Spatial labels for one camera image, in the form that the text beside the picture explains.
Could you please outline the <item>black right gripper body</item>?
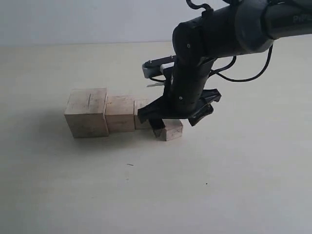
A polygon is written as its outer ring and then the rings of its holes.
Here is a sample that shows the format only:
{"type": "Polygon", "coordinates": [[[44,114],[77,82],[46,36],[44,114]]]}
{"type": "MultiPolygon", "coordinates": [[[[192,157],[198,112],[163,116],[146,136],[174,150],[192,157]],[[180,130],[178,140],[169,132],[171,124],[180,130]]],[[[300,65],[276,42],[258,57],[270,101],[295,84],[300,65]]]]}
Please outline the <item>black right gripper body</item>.
{"type": "Polygon", "coordinates": [[[174,66],[163,72],[163,95],[138,110],[141,123],[149,119],[188,119],[195,126],[214,109],[221,94],[217,89],[205,90],[204,86],[216,58],[206,58],[199,65],[184,64],[176,57],[174,66]]]}

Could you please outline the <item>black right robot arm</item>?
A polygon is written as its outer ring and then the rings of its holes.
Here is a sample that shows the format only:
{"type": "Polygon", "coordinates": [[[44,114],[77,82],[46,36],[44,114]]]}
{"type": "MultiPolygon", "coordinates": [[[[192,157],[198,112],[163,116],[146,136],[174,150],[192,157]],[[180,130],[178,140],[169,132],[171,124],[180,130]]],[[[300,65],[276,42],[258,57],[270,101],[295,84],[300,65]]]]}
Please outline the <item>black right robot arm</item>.
{"type": "Polygon", "coordinates": [[[222,69],[213,68],[218,59],[235,62],[241,55],[271,53],[277,39],[312,32],[309,0],[229,0],[217,10],[206,3],[187,4],[203,12],[174,29],[174,55],[142,65],[147,79],[164,76],[162,96],[137,112],[139,121],[154,130],[163,128],[167,119],[186,119],[195,126],[213,112],[212,103],[221,94],[204,87],[209,77],[221,75],[222,69]]]}

